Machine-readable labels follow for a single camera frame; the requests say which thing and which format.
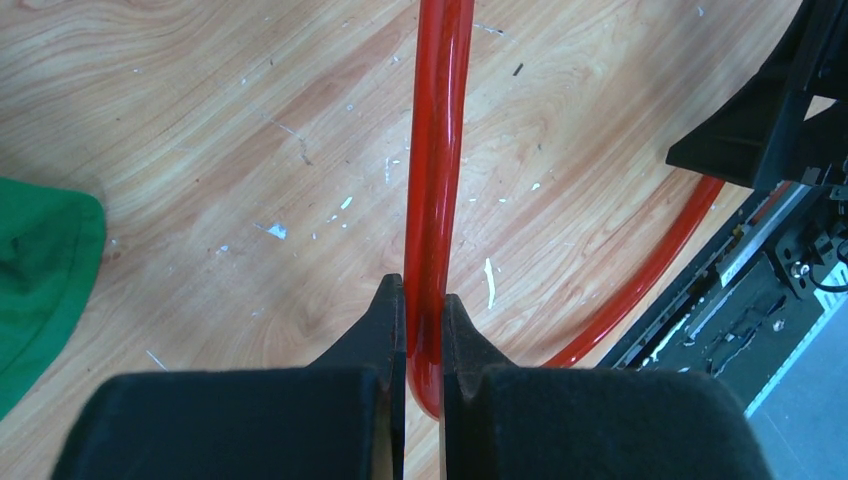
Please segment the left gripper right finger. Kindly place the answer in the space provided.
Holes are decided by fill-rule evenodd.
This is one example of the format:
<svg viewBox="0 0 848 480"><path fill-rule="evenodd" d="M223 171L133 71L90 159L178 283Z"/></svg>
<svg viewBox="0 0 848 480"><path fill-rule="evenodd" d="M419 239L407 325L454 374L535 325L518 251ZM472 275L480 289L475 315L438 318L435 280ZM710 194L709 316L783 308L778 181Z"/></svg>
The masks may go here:
<svg viewBox="0 0 848 480"><path fill-rule="evenodd" d="M445 479L768 479L743 409L699 373L521 367L449 295Z"/></svg>

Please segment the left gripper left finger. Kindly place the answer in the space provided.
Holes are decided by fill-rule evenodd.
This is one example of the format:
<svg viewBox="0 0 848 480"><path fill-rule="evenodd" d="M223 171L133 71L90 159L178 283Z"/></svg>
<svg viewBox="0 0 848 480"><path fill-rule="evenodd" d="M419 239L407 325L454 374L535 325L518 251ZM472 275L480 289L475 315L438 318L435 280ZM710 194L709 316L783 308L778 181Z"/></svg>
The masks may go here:
<svg viewBox="0 0 848 480"><path fill-rule="evenodd" d="M406 328L401 277L311 363L113 377L90 397L56 479L399 479Z"/></svg>

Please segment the red cable lock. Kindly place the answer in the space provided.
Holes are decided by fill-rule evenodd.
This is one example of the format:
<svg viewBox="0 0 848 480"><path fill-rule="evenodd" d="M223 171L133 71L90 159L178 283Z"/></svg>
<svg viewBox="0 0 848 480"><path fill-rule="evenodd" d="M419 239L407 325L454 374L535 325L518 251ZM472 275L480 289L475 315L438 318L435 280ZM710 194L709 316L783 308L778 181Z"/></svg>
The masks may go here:
<svg viewBox="0 0 848 480"><path fill-rule="evenodd" d="M423 1L415 57L406 214L404 292L407 378L421 409L443 408L442 315L446 310L458 195L474 2ZM605 339L667 271L725 183L702 177L676 220L633 276L547 361L572 367Z"/></svg>

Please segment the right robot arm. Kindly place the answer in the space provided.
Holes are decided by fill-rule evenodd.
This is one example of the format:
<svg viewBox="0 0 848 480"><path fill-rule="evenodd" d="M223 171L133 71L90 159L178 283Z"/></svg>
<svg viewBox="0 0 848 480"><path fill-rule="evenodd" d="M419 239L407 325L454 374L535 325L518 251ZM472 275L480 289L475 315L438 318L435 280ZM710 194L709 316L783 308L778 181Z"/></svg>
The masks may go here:
<svg viewBox="0 0 848 480"><path fill-rule="evenodd" d="M666 162L756 190L846 186L846 2L803 2L759 71Z"/></svg>

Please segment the green t-shirt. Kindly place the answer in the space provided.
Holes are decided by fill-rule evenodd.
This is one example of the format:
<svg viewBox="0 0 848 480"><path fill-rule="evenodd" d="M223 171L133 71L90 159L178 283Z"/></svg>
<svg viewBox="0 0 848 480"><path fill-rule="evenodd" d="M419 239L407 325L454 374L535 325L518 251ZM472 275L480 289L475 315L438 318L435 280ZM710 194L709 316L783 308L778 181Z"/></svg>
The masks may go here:
<svg viewBox="0 0 848 480"><path fill-rule="evenodd" d="M1 413L64 349L93 291L107 236L86 193L1 181Z"/></svg>

